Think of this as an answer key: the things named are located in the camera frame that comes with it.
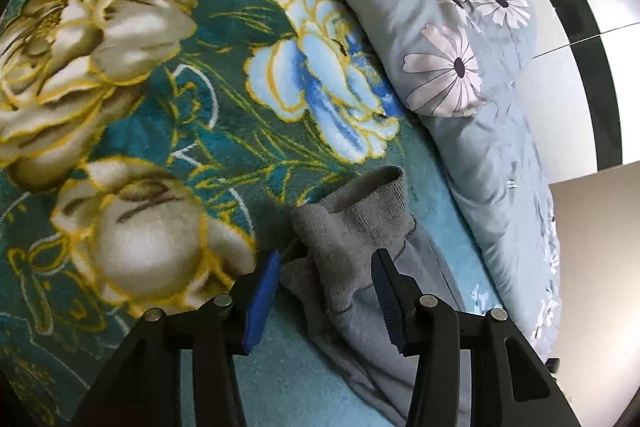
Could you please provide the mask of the white black wardrobe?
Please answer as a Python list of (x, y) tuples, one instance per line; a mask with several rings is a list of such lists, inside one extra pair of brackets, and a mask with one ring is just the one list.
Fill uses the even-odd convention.
[(530, 0), (518, 97), (552, 183), (639, 159), (639, 0)]

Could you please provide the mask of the green floral blanket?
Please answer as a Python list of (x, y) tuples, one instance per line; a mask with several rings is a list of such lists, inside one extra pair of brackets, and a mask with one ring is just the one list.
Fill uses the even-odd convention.
[(344, 0), (10, 0), (1, 19), (1, 370), (66, 426), (134, 322), (189, 311), (291, 212), (405, 170), (466, 309), (498, 303), (435, 144)]

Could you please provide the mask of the light blue floral duvet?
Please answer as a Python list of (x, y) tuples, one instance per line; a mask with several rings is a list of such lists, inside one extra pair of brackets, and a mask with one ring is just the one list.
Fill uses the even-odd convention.
[(399, 100), (435, 142), (450, 192), (497, 294), (541, 358), (558, 338), (560, 242), (553, 199), (515, 83), (536, 23), (495, 20), (488, 3), (527, 0), (345, 0)]

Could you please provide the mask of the grey knit sweater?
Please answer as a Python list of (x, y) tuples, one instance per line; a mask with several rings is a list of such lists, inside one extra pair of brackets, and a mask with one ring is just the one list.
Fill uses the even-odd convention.
[(302, 303), (308, 334), (361, 399), (404, 425), (418, 361), (390, 342), (371, 277), (378, 248), (427, 294), (463, 310), (458, 285), (430, 234), (409, 210), (405, 173), (385, 166), (292, 211), (307, 248), (281, 283)]

